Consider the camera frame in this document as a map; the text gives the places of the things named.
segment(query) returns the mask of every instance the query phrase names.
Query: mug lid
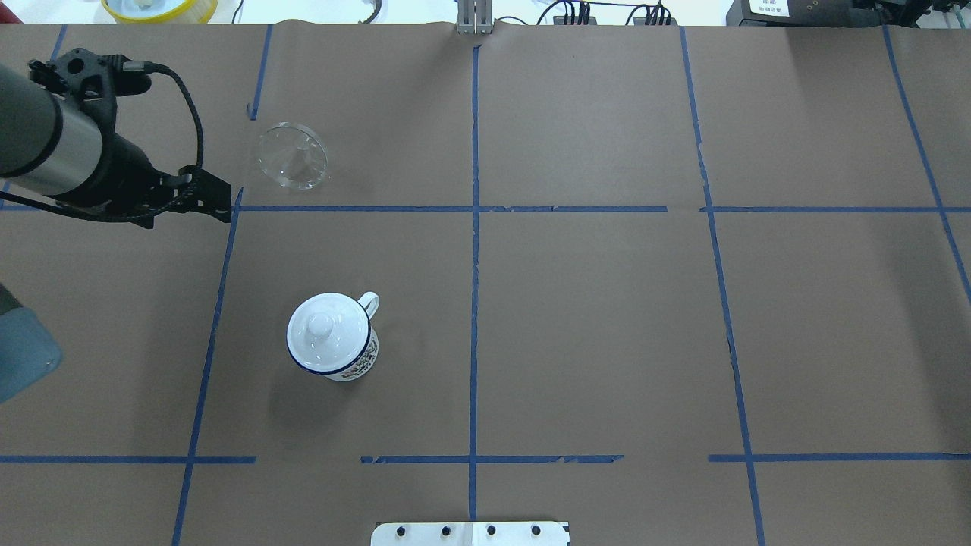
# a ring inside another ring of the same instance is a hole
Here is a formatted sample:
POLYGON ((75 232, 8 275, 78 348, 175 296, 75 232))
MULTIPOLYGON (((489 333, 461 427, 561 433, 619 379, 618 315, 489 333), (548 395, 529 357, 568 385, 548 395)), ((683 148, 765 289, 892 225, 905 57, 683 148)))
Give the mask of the mug lid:
POLYGON ((322 293, 300 304, 286 326, 286 345, 293 359, 317 373, 349 366, 367 343, 367 313, 341 293, 322 293))

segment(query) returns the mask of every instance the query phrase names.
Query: electrical wire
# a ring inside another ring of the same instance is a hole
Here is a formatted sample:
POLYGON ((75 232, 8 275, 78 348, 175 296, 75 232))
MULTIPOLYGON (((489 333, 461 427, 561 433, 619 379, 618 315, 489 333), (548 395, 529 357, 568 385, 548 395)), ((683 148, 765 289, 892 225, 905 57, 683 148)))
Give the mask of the electrical wire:
MULTIPOLYGON (((566 6, 570 8, 571 19, 576 16, 576 12, 574 11, 574 7, 573 7, 573 2, 570 2, 569 0, 556 0, 555 2, 547 6, 546 10, 543 10, 543 12, 540 14, 540 18, 536 19, 536 24, 542 23, 543 17, 545 17, 546 14, 548 14, 550 10, 553 9, 553 7, 557 4, 566 4, 566 6)), ((563 8, 563 22, 566 22, 566 8, 563 8)))
POLYGON ((513 16, 505 16, 505 17, 500 17, 500 18, 498 18, 498 19, 496 19, 496 20, 504 20, 504 19, 511 19, 511 20, 517 20, 517 21, 519 21, 519 22, 521 22, 522 24, 524 24, 524 25, 526 25, 526 26, 529 26, 529 23, 528 23, 528 22, 526 22, 526 21, 524 21, 524 20, 522 20, 522 19, 520 19, 519 17, 513 17, 513 16))
POLYGON ((623 25, 627 26, 628 24, 630 24, 630 21, 634 19, 634 14, 636 14, 637 10, 640 10, 641 8, 644 8, 645 10, 647 10, 648 16, 651 14, 651 6, 648 6, 647 4, 640 4, 636 8, 630 11, 630 15, 627 16, 627 20, 623 23, 623 25))
POLYGON ((240 10, 243 9, 243 2, 246 2, 246 0, 240 0, 240 5, 236 6, 236 11, 233 12, 233 18, 229 20, 229 24, 236 24, 236 16, 240 13, 240 10))
POLYGON ((368 24, 370 22, 373 22, 374 19, 378 17, 378 14, 380 12, 381 12, 381 0, 374 0, 374 11, 371 12, 371 16, 361 21, 361 24, 368 24))
MULTIPOLYGON (((199 118, 199 112, 196 110, 195 103, 192 102, 192 97, 188 93, 188 88, 185 86, 185 83, 183 82, 182 78, 180 78, 179 75, 176 74, 176 71, 172 70, 168 66, 165 66, 164 64, 157 64, 157 63, 150 63, 150 62, 146 62, 145 66, 146 66, 146 70, 145 70, 146 74, 151 72, 157 72, 159 74, 164 74, 169 78, 172 78, 172 80, 176 83, 176 86, 179 88, 179 91, 182 93, 182 96, 185 99, 185 104, 186 106, 188 106, 189 113, 192 114, 192 123, 195 125, 196 140, 195 140, 194 170, 201 171, 202 157, 203 157, 202 120, 199 118)), ((65 216, 68 218, 75 218, 79 220, 88 220, 92 222, 107 222, 107 223, 137 222, 139 220, 147 220, 149 218, 154 218, 164 213, 165 211, 171 209, 172 207, 182 203, 183 201, 185 201, 187 197, 192 195, 192 193, 195 191, 196 186, 197 186, 196 177, 194 175, 190 176, 189 184, 185 187, 185 190, 179 193, 178 195, 176 195, 175 197, 173 197, 171 201, 154 209, 151 212, 144 213, 144 214, 135 214, 135 215, 97 216, 97 215, 92 215, 75 209, 49 205, 47 203, 43 203, 41 201, 35 201, 27 197, 21 197, 20 195, 16 195, 14 193, 7 193, 6 191, 0 191, 0 198, 6 201, 13 201, 21 205, 27 205, 35 209, 40 209, 42 211, 54 213, 56 215, 65 216)))
POLYGON ((630 21, 634 19, 634 15, 637 13, 637 10, 641 8, 644 8, 647 11, 644 17, 645 19, 644 24, 655 24, 655 25, 671 24, 671 12, 670 10, 662 6, 660 2, 658 2, 656 6, 651 6, 649 4, 626 4, 621 2, 600 2, 597 0, 590 0, 589 2, 587 2, 586 0, 584 0, 580 2, 579 20, 578 20, 577 13, 574 12, 573 2, 574 0, 556 0, 556 2, 553 2, 549 6, 547 6, 546 10, 543 10, 543 13, 540 15, 539 19, 537 19, 536 24, 542 24, 543 18, 546 17, 546 15, 550 12, 550 10, 552 10, 552 8, 557 4, 566 4, 570 7, 569 17, 567 16, 566 10, 564 9, 563 24, 590 24, 591 5, 633 8, 633 10, 631 10, 630 12, 630 15, 627 16, 627 21, 624 23, 624 25, 630 24, 630 21))

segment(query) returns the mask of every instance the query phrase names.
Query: mug handle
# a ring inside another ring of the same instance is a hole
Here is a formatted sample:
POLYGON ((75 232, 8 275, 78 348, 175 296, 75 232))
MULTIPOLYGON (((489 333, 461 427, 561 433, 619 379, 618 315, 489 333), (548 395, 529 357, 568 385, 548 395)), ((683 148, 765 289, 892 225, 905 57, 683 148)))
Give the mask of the mug handle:
POLYGON ((378 312, 378 306, 381 305, 381 299, 373 292, 365 292, 357 299, 357 303, 364 308, 367 318, 373 319, 374 314, 378 312))

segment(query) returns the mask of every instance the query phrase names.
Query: white mug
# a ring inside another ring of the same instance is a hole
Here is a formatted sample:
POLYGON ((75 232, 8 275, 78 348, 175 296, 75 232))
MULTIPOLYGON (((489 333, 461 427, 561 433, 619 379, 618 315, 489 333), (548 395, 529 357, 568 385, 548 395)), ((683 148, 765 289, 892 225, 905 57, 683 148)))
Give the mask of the white mug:
POLYGON ((340 293, 322 293, 301 303, 286 327, 293 360, 333 381, 364 375, 378 358, 378 334, 371 319, 380 304, 373 292, 356 301, 340 293))

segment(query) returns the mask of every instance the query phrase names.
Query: lid knob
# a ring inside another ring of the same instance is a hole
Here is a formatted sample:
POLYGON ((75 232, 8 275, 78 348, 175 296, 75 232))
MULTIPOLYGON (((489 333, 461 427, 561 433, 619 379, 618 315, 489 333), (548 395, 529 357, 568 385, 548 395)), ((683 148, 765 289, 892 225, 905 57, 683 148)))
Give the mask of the lid knob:
POLYGON ((314 313, 307 321, 307 332, 315 338, 326 338, 334 329, 334 320, 326 313, 314 313))

